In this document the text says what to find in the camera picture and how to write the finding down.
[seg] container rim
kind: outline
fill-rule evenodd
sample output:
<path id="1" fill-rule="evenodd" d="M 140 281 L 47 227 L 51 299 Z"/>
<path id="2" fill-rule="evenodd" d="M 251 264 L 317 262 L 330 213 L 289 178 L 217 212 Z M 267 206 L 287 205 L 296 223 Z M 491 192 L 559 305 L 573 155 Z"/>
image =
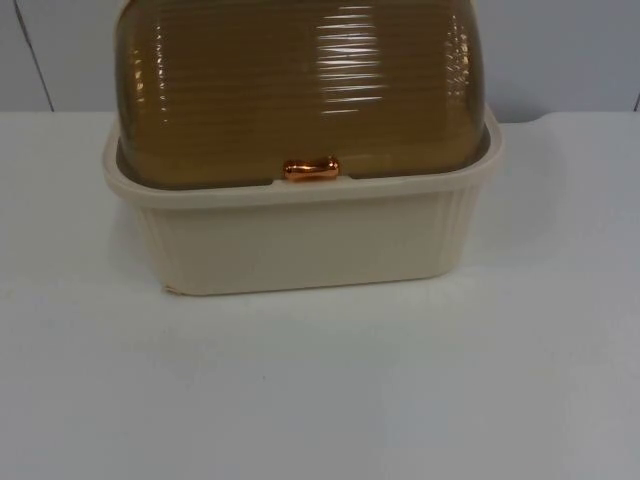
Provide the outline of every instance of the container rim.
<path id="1" fill-rule="evenodd" d="M 484 182 L 504 157 L 502 131 L 488 107 L 485 124 L 490 144 L 482 158 L 463 169 L 432 175 L 361 180 L 340 177 L 330 182 L 302 184 L 275 180 L 270 185 L 250 187 L 159 190 L 134 182 L 118 168 L 116 158 L 120 128 L 117 120 L 109 133 L 102 166 L 109 188 L 125 201 L 143 208 L 220 209 L 405 197 L 454 191 Z"/>

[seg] cream plastic base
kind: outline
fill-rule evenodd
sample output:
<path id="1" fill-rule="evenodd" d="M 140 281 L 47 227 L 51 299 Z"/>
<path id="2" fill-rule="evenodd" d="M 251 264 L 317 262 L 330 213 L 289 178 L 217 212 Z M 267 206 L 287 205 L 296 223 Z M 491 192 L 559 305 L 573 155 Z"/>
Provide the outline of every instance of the cream plastic base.
<path id="1" fill-rule="evenodd" d="M 461 257 L 480 188 L 503 157 L 491 146 L 472 166 L 413 177 L 161 191 L 116 165 L 118 128 L 104 154 L 111 189 L 137 210 L 167 290 L 216 295 L 428 278 Z"/>

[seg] ribbed plastic lid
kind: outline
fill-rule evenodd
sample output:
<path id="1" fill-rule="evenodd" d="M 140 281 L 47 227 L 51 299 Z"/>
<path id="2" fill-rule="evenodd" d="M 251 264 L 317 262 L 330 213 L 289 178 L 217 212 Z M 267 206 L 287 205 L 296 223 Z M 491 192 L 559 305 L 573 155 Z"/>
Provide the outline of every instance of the ribbed plastic lid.
<path id="1" fill-rule="evenodd" d="M 119 164 L 144 185 L 266 184 L 328 156 L 354 178 L 477 158 L 469 0 L 133 0 L 116 57 Z"/>

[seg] copper handle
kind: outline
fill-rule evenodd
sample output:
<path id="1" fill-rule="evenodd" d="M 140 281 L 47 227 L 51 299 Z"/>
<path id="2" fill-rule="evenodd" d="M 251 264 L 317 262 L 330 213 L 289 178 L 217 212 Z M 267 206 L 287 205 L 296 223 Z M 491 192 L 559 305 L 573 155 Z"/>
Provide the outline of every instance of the copper handle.
<path id="1" fill-rule="evenodd" d="M 340 175 L 340 162 L 333 156 L 308 162 L 291 160 L 284 164 L 284 178 L 292 182 L 334 179 L 338 175 Z"/>

